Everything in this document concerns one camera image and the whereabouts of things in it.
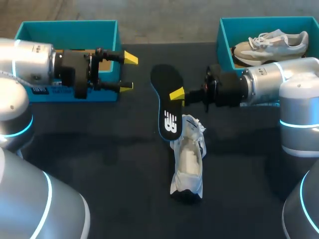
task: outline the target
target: concrete floor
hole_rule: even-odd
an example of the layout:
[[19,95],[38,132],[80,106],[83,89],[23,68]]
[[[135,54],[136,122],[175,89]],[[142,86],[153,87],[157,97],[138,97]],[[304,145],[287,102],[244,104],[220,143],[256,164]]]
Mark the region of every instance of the concrete floor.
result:
[[312,15],[318,0],[0,0],[0,36],[22,21],[117,19],[123,43],[215,41],[231,16]]

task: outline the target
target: beige sneaker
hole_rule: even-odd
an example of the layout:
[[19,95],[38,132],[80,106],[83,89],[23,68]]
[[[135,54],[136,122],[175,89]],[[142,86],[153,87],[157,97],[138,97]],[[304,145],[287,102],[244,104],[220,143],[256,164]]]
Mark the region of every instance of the beige sneaker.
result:
[[301,58],[308,48],[308,33],[289,35],[279,29],[248,38],[232,48],[234,63],[249,67]]

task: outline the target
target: shoe box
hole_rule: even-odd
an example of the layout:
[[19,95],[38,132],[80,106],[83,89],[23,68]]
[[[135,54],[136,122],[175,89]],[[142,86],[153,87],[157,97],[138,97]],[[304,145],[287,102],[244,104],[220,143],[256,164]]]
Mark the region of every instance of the shoe box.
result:
[[311,16],[289,17],[232,17],[221,18],[217,34],[217,59],[223,71],[236,71],[241,75],[245,67],[235,64],[231,49],[249,37],[258,37],[261,33],[280,29],[286,34],[299,34],[306,31],[309,46],[306,57],[319,58],[319,24]]

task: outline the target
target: new balance logo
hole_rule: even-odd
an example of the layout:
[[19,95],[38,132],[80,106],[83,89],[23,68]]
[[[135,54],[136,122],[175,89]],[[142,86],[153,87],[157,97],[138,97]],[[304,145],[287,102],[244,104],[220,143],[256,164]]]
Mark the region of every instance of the new balance logo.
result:
[[177,132],[177,125],[176,123],[176,116],[173,116],[172,114],[164,111],[164,115],[165,117],[165,120],[164,120],[164,124],[165,124],[165,129],[168,131],[168,132],[172,132],[172,133],[176,133]]

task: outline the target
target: black table surface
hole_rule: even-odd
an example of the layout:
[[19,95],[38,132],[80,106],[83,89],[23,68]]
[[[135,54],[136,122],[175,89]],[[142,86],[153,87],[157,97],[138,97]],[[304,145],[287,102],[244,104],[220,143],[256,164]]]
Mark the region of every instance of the black table surface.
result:
[[36,137],[26,160],[70,185],[91,211],[89,238],[283,239],[283,201],[267,164],[280,160],[279,109],[184,109],[206,127],[203,200],[169,195],[174,156],[158,133],[154,64],[174,65],[186,89],[198,88],[215,44],[125,45],[139,57],[123,80],[135,89],[116,103],[34,104]]

